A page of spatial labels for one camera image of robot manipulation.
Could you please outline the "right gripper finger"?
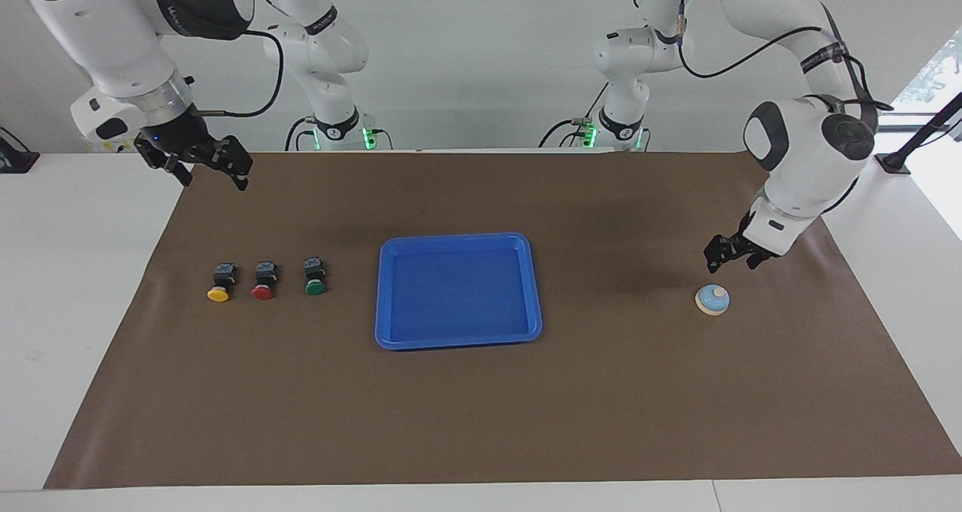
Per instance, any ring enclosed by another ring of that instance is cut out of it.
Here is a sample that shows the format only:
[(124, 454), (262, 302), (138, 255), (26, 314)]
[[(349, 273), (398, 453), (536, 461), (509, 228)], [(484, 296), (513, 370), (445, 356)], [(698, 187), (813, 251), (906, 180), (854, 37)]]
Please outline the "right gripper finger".
[(253, 159), (237, 138), (226, 136), (224, 139), (217, 140), (216, 166), (231, 178), (238, 190), (247, 190)]
[(190, 170), (183, 165), (177, 156), (162, 155), (161, 159), (159, 159), (159, 169), (175, 177), (181, 186), (187, 187), (192, 183), (192, 173), (190, 173)]

